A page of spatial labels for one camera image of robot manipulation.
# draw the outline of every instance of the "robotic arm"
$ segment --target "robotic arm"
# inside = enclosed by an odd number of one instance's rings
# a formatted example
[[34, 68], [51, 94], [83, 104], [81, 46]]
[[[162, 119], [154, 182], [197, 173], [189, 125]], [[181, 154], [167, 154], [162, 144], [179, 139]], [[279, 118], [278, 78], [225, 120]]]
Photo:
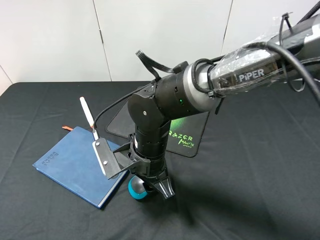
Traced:
[[171, 120], [219, 109], [228, 95], [274, 82], [290, 82], [301, 76], [302, 84], [310, 86], [320, 103], [320, 92], [310, 75], [320, 74], [320, 15], [280, 34], [280, 39], [275, 36], [268, 42], [251, 43], [232, 52], [218, 59], [218, 64], [215, 60], [200, 59], [169, 69], [148, 61], [150, 58], [139, 52], [152, 73], [153, 66], [172, 74], [163, 78], [155, 74], [151, 84], [131, 95], [128, 111], [135, 123], [135, 133], [120, 148], [110, 150], [106, 140], [98, 137], [97, 119], [94, 121], [93, 147], [102, 172], [112, 178], [130, 170], [139, 177], [144, 189], [156, 190], [167, 199], [175, 194], [165, 160]]

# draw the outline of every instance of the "razer mouse pad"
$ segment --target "razer mouse pad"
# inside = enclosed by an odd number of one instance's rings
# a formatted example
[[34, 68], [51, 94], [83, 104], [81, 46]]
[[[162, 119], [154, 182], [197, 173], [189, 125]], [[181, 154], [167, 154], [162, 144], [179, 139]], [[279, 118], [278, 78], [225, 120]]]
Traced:
[[[194, 157], [198, 152], [208, 116], [209, 112], [203, 112], [173, 120], [166, 150], [185, 157]], [[135, 132], [135, 123], [128, 112], [128, 102], [115, 115], [106, 127], [106, 131], [123, 138], [128, 138], [129, 134]]]

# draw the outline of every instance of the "table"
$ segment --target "table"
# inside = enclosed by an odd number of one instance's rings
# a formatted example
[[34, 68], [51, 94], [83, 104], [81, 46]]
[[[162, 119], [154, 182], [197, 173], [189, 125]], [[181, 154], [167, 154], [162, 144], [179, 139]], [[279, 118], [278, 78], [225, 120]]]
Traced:
[[1, 240], [320, 239], [320, 109], [308, 89], [227, 97], [196, 157], [166, 154], [172, 199], [136, 201], [127, 177], [100, 210], [32, 167], [62, 125], [89, 129], [79, 97], [96, 115], [143, 84], [17, 83], [0, 96]]

